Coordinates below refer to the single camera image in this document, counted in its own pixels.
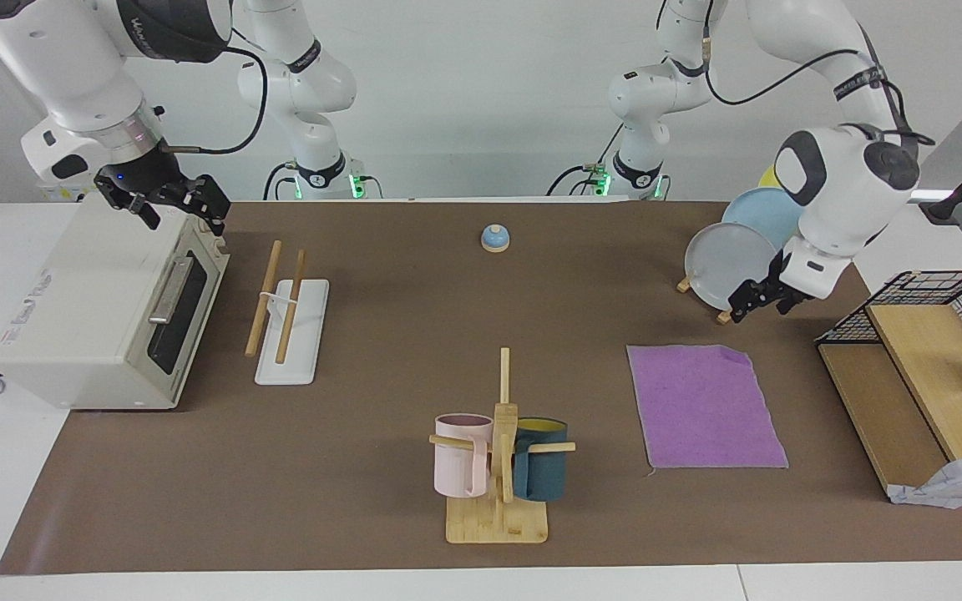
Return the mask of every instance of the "wooden shelf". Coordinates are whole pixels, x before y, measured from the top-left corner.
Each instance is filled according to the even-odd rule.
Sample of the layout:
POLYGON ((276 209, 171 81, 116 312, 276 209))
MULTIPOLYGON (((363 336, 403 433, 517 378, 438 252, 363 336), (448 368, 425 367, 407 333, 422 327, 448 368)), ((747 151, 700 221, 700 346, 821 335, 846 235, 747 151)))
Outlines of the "wooden shelf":
POLYGON ((818 347, 882 488, 921 486, 948 460, 882 345, 818 347))
POLYGON ((946 457, 962 459, 962 320, 948 305, 867 312, 946 457))

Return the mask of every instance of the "mug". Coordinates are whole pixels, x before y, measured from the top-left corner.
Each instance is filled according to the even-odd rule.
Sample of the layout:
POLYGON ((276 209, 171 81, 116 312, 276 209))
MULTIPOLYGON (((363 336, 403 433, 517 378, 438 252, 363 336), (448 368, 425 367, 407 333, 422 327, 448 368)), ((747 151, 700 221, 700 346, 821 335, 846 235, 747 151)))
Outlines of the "mug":
POLYGON ((489 490, 489 444, 492 418, 473 413, 449 413, 436 418, 439 437, 473 441, 473 450, 435 445, 433 487, 455 498, 482 496, 489 490))
POLYGON ((548 417, 519 419, 514 438, 514 495, 527 501, 556 501, 566 484, 566 453, 530 453, 529 445, 566 442, 566 422, 548 417))

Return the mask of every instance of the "oven window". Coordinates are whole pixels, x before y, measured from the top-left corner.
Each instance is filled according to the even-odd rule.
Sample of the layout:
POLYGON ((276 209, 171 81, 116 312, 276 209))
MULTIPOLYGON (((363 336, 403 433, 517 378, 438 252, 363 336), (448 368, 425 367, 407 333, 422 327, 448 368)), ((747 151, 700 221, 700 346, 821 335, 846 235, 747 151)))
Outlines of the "oven window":
POLYGON ((180 350, 184 347, 184 339, 188 337, 195 311, 202 300, 203 289, 206 288, 206 270, 195 258, 195 252, 188 251, 192 259, 188 279, 184 289, 180 291, 180 299, 176 301, 176 308, 169 318, 169 323, 159 324, 154 328, 154 335, 150 337, 148 357, 159 366, 165 374, 173 372, 176 359, 180 357, 180 350))

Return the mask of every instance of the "mug handle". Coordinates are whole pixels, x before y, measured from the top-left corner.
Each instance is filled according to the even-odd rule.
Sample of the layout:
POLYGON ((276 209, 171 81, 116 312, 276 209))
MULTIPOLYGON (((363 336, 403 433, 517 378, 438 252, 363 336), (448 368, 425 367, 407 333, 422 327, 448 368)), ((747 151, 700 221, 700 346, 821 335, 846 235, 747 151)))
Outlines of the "mug handle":
POLYGON ((514 449, 514 468, 512 471, 514 479, 514 495, 518 498, 529 498, 529 441, 522 440, 515 445, 514 449))
POLYGON ((489 486, 489 445, 473 438, 473 482, 466 488, 467 496, 481 496, 489 486))

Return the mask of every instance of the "blue plate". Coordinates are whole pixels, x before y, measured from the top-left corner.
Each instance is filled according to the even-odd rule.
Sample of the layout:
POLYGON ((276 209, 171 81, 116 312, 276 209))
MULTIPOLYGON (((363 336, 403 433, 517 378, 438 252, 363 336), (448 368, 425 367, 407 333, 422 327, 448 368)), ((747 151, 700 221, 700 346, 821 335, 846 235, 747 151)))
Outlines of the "blue plate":
POLYGON ((782 188, 755 188, 738 195, 722 214, 725 224, 748 225, 781 250, 797 232, 804 208, 782 188))

